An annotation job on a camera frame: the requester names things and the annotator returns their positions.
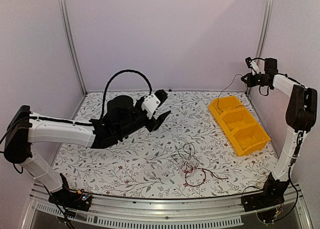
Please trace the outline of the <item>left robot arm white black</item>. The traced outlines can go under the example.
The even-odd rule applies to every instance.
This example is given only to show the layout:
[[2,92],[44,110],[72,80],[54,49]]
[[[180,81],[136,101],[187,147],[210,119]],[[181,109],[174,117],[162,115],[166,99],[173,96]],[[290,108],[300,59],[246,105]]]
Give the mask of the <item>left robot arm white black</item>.
[[4,143],[4,158],[26,169],[35,180],[41,182],[63,205],[74,202],[74,194],[62,174],[35,151],[33,143],[74,144],[91,149],[106,149],[122,142],[141,128],[156,131],[170,114],[158,118],[154,114],[168,98],[164,90],[158,90],[134,102],[130,96],[120,95],[107,102],[107,112],[100,119],[75,121],[46,117],[30,111],[23,105],[11,120],[1,142]]

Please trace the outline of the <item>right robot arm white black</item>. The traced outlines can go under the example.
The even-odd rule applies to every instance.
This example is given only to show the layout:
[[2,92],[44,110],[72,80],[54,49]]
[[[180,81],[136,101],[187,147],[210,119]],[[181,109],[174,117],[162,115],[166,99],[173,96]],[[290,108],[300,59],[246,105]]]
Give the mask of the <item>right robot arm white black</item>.
[[318,92],[280,73],[275,58],[247,57],[245,63],[251,72],[242,76],[241,81],[248,88],[277,89],[289,97],[285,112],[286,138],[278,163],[270,173],[276,183],[288,183],[303,141],[317,120]]

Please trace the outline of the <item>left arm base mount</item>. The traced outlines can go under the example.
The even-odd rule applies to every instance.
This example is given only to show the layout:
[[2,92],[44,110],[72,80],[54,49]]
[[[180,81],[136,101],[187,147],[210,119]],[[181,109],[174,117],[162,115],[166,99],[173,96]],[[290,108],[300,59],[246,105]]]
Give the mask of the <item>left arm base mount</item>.
[[51,193],[48,201],[64,208],[88,212],[92,203],[92,193],[83,189],[77,192],[61,189]]

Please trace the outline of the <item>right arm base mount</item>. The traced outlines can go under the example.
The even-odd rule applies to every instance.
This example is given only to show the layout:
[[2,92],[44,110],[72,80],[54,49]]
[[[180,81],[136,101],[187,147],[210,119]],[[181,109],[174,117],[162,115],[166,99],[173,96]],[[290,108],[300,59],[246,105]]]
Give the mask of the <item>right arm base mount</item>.
[[257,218],[264,224],[276,221],[282,213],[285,199],[283,196],[265,196],[263,192],[245,194],[249,188],[258,189],[255,186],[246,187],[241,194],[241,204],[245,212],[256,212]]

